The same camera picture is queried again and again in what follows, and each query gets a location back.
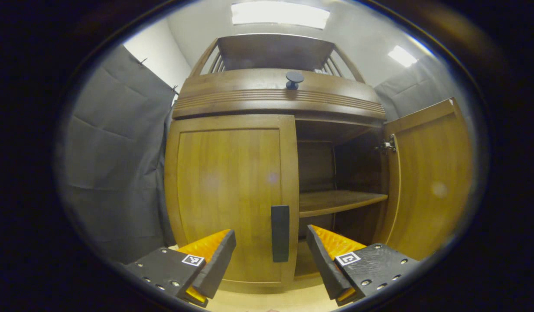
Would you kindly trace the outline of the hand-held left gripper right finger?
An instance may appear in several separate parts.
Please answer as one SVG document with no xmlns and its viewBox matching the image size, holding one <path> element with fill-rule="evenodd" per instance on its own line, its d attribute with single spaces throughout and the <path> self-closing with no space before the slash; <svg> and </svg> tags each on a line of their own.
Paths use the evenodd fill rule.
<svg viewBox="0 0 534 312">
<path fill-rule="evenodd" d="M 382 292 L 410 275 L 419 261 L 382 244 L 363 245 L 315 225 L 306 242 L 330 300 L 338 306 Z"/>
</svg>

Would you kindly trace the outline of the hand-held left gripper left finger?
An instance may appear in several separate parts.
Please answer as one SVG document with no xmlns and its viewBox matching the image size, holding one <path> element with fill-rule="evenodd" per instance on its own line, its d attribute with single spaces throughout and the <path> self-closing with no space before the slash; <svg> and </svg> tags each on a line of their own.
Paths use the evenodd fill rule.
<svg viewBox="0 0 534 312">
<path fill-rule="evenodd" d="M 177 250 L 160 247 L 124 268 L 170 298 L 205 308 L 216 295 L 236 246 L 235 231 L 225 229 Z"/>
</svg>

